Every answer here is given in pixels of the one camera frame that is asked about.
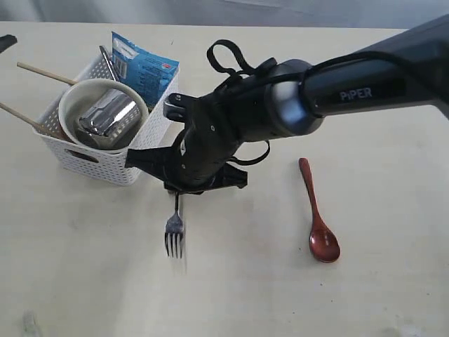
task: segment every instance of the basket handle hole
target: basket handle hole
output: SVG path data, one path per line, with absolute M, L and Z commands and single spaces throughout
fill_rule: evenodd
M 98 159 L 88 156 L 87 154 L 79 153 L 77 151 L 72 151 L 72 150 L 68 150 L 68 149 L 65 149 L 65 152 L 70 153 L 73 157 L 91 161 L 93 163 L 98 163 Z

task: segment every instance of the silver fork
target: silver fork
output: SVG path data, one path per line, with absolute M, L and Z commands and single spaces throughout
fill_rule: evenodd
M 178 256 L 178 250 L 180 252 L 180 258 L 182 258 L 182 246 L 184 244 L 184 224 L 179 214 L 180 194 L 175 193 L 175 213 L 167 220 L 165 243 L 167 255 L 174 258 Z

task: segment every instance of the spoon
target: spoon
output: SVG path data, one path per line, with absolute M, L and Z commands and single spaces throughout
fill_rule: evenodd
M 328 226 L 326 226 L 318 212 L 309 161 L 306 158 L 301 158 L 299 164 L 311 204 L 312 224 L 309 237 L 310 251 L 315 259 L 321 262 L 334 262 L 340 257 L 340 246 L 338 245 L 337 238 Z

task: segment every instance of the white basket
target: white basket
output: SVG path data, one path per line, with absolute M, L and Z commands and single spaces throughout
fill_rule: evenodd
M 170 120 L 163 116 L 163 101 L 167 95 L 177 92 L 178 76 L 179 68 L 163 94 L 163 97 L 158 101 L 145 123 L 131 141 L 129 148 L 141 150 L 159 146 L 162 137 L 170 126 Z M 75 80 L 81 81 L 83 79 L 93 78 L 111 78 L 106 62 L 101 55 L 94 59 Z M 62 95 L 63 93 L 61 93 L 57 100 L 51 103 L 38 119 L 40 124 L 43 124 L 46 128 L 56 133 L 60 132 L 58 105 Z M 41 136 L 65 169 L 84 174 L 94 179 L 106 180 L 117 185 L 131 185 L 141 173 L 141 170 L 138 168 L 125 168 L 126 150 L 118 154 L 107 154 L 100 150 L 41 134 L 36 130 L 34 132 Z

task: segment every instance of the white table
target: white table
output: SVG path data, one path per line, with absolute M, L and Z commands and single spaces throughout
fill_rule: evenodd
M 65 86 L 15 63 L 74 77 L 111 30 L 180 60 L 190 95 L 224 79 L 206 60 L 219 38 L 257 65 L 315 63 L 398 32 L 2 22 L 0 35 L 19 44 L 0 55 L 0 101 L 36 119 Z M 44 337 L 448 335 L 449 123 L 432 107 L 328 118 L 310 136 L 274 141 L 245 189 L 185 197 L 186 265 L 164 251 L 173 200 L 159 181 L 90 180 L 60 168 L 16 118 L 0 113 L 0 124 L 2 336 L 20 335 L 25 310 Z M 299 157 L 340 241 L 335 264 L 309 253 Z

